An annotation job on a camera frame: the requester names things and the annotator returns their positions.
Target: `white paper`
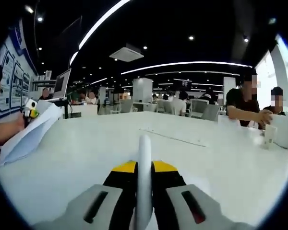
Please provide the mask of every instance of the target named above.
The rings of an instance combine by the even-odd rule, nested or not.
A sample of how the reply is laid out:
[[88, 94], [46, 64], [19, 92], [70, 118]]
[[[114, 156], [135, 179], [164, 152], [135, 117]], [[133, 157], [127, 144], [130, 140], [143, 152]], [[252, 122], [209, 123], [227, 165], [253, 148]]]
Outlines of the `white paper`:
[[2, 146], [0, 166], [24, 158], [31, 153], [39, 145], [44, 134], [62, 115], [59, 107], [43, 100], [37, 103], [36, 109], [40, 115]]

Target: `blue and white poster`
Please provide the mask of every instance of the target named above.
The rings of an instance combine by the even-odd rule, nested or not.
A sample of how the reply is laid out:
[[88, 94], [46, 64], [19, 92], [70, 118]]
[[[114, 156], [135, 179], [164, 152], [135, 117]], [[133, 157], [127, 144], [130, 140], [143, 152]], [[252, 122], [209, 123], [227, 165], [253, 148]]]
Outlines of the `blue and white poster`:
[[0, 119], [18, 112], [29, 94], [31, 79], [37, 71], [24, 41], [22, 20], [10, 32], [0, 50], [2, 80], [0, 91]]

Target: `gray gripper part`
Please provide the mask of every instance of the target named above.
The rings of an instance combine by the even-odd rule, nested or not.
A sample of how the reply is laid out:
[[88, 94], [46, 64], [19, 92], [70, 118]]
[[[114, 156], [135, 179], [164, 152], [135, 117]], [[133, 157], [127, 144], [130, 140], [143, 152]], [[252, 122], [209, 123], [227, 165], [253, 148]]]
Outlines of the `gray gripper part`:
[[[121, 188], [95, 184], [72, 200], [63, 216], [54, 221], [37, 223], [32, 227], [36, 230], [108, 230], [115, 205], [121, 193]], [[84, 219], [91, 207], [98, 203], [100, 195], [105, 198], [92, 223], [89, 223]]]
[[[193, 214], [183, 197], [184, 192], [190, 192], [205, 216], [205, 220], [197, 224]], [[235, 223], [223, 216], [220, 204], [197, 188], [195, 185], [167, 188], [168, 196], [174, 206], [180, 230], [252, 230], [253, 226], [245, 223]]]

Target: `white cup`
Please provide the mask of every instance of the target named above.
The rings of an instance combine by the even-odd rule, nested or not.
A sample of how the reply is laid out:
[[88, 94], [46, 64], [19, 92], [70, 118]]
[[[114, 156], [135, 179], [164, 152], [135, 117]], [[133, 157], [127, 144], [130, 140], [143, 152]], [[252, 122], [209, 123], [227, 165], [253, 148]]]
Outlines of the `white cup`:
[[264, 148], [269, 149], [271, 143], [273, 142], [276, 136], [277, 128], [272, 125], [265, 125], [265, 132], [264, 132]]
[[271, 125], [277, 128], [274, 143], [288, 149], [288, 117], [282, 115], [272, 115]]

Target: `black ceiling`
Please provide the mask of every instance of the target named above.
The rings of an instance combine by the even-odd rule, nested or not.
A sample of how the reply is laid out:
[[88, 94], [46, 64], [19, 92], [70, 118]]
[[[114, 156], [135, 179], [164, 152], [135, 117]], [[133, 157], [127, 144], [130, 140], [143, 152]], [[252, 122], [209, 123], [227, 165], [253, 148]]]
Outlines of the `black ceiling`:
[[[36, 17], [42, 16], [44, 20], [38, 23], [33, 14], [27, 14], [24, 29], [27, 45], [40, 74], [51, 69], [55, 77], [65, 71], [71, 57], [68, 53], [75, 51], [89, 29], [117, 2], [119, 0], [40, 0], [32, 4]], [[131, 0], [106, 19], [79, 51], [72, 63], [69, 85], [82, 81], [76, 87], [83, 87], [108, 78], [92, 86], [102, 84], [116, 88], [132, 84], [132, 79], [147, 74], [153, 74], [146, 77], [154, 80], [154, 88], [158, 88], [158, 83], [175, 83], [173, 78], [222, 85], [224, 74], [184, 71], [240, 74], [243, 68], [188, 64], [146, 69], [126, 75], [121, 73], [151, 65], [186, 61], [234, 62], [255, 66], [274, 45], [277, 32], [278, 18], [276, 24], [268, 23], [277, 14], [272, 10], [274, 7], [267, 4], [268, 1], [258, 3], [254, 0]], [[190, 35], [194, 36], [193, 41], [188, 39]], [[244, 42], [244, 35], [249, 38], [248, 43]], [[109, 58], [126, 43], [141, 49], [144, 58], [129, 63]], [[175, 73], [154, 75], [161, 72]]]

